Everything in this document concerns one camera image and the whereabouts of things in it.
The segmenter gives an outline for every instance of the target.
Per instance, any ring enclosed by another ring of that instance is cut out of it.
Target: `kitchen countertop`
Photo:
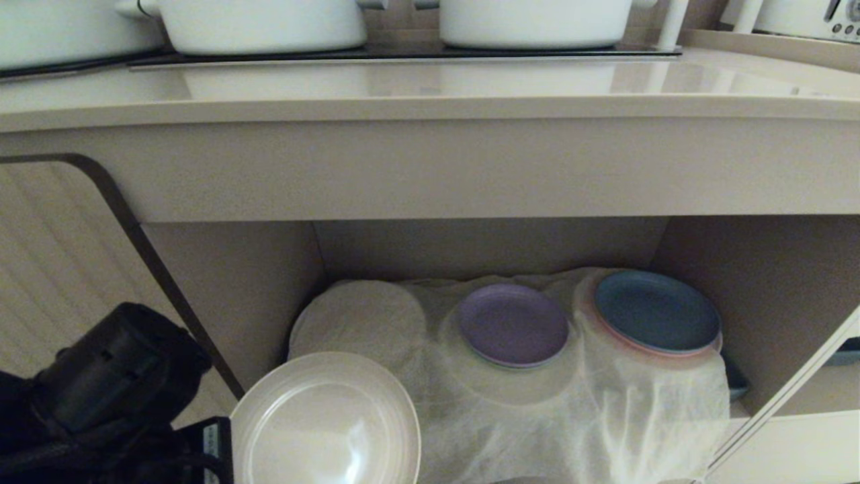
[[[242,121],[860,121],[860,74],[703,48],[680,59],[113,68],[0,83],[0,133]]]

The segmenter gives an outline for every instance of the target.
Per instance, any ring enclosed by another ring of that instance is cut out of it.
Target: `white appliance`
[[[116,0],[0,2],[0,70],[26,69],[155,50],[164,44],[156,22],[130,19]]]
[[[415,0],[417,9],[439,9],[445,44],[490,49],[612,46],[624,37],[632,4],[633,0]]]
[[[134,18],[161,17],[175,49],[191,55],[301,53],[367,42],[362,9],[388,0],[120,0]]]
[[[734,26],[743,7],[744,0],[730,0],[721,22]],[[860,0],[764,0],[754,28],[767,34],[860,44]]]

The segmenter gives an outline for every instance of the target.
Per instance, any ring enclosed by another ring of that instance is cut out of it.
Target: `white pot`
[[[115,3],[0,1],[0,70],[141,53],[164,44],[155,22],[117,15]]]
[[[127,15],[161,16],[175,49],[191,55],[299,53],[359,47],[361,9],[388,0],[122,0]]]
[[[624,36],[632,0],[414,0],[439,8],[442,41],[453,47],[608,47]]]

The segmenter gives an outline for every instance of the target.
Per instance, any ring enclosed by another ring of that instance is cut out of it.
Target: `purple plate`
[[[479,355],[508,368],[547,363],[568,342],[570,327],[555,302],[534,289],[494,284],[466,297],[460,332]]]

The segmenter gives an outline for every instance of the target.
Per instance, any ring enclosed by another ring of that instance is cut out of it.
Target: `plate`
[[[479,355],[508,368],[535,368],[558,355],[570,326],[555,302],[534,289],[494,284],[460,304],[460,331]]]
[[[694,355],[720,336],[720,315],[694,288],[640,270],[607,276],[595,293],[603,321],[618,336],[669,356]]]
[[[383,366],[350,353],[281,365],[230,416],[243,484],[415,483],[421,432],[412,400]]]

